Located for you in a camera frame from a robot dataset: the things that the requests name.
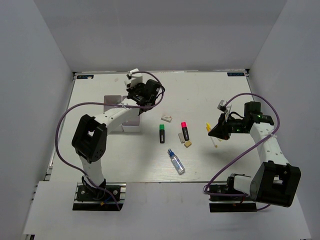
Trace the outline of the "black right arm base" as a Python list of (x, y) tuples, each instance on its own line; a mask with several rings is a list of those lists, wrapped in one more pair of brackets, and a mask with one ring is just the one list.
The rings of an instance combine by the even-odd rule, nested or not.
[(209, 211), (211, 213), (250, 213), (257, 212), (257, 205), (251, 201), (249, 196), (226, 196), (242, 194), (235, 190), (234, 180), (236, 174), (231, 174), (226, 182), (212, 183), (209, 193), (223, 194), (223, 196), (209, 196)]

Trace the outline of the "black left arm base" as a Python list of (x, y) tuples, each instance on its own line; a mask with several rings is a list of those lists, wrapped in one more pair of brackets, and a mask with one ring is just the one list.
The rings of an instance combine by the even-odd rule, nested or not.
[(98, 190), (97, 195), (88, 190), (83, 183), (78, 182), (72, 210), (91, 212), (119, 212), (124, 203), (126, 195), (125, 183), (107, 183), (105, 188), (113, 195)]

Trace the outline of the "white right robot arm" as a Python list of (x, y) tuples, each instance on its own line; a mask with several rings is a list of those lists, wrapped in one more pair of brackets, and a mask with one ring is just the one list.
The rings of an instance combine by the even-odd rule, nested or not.
[(242, 117), (234, 118), (230, 107), (221, 100), (222, 113), (208, 136), (229, 140), (231, 134), (250, 134), (255, 142), (261, 165), (254, 176), (233, 173), (220, 188), (212, 183), (203, 190), (214, 201), (250, 199), (253, 202), (290, 207), (301, 178), (301, 170), (284, 156), (274, 135), (274, 121), (261, 112), (260, 102), (247, 102)]

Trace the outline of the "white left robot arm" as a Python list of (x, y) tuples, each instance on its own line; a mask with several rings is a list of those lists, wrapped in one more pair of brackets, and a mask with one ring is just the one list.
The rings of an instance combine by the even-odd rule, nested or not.
[(149, 79), (132, 80), (126, 84), (128, 92), (120, 107), (112, 107), (96, 116), (83, 115), (78, 123), (71, 145), (79, 155), (84, 182), (89, 185), (88, 193), (99, 200), (105, 196), (106, 180), (102, 173), (101, 158), (107, 147), (107, 136), (126, 121), (130, 121), (150, 110), (156, 104), (161, 83)]

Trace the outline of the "green highlighter marker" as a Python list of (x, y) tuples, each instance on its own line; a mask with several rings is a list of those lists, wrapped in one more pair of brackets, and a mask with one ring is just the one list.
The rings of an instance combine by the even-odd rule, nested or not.
[(165, 125), (164, 124), (159, 125), (159, 142), (161, 144), (165, 143)]

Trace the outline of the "yellow cap marker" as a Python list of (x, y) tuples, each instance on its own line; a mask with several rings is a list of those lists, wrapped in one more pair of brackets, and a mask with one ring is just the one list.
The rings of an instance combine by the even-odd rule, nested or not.
[(212, 130), (212, 127), (211, 127), (211, 125), (210, 125), (208, 122), (206, 123), (206, 130), (207, 130), (208, 133)]

